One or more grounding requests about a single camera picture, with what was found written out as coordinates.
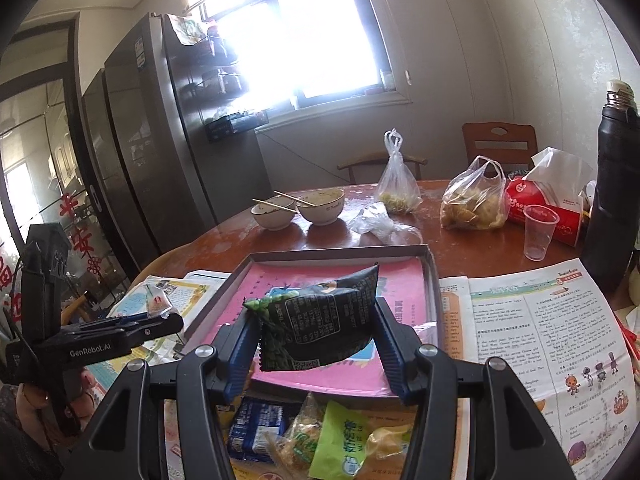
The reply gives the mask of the person's left hand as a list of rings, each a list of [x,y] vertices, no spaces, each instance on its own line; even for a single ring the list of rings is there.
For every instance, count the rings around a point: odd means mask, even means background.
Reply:
[[[83,370],[80,374],[81,393],[70,402],[70,408],[78,417],[80,430],[84,431],[96,409],[93,387],[96,384],[93,374]],[[62,451],[71,448],[78,436],[65,437],[55,420],[48,422],[44,410],[49,407],[49,395],[33,385],[21,384],[16,395],[16,414],[25,434],[28,434],[40,448],[47,452]]]

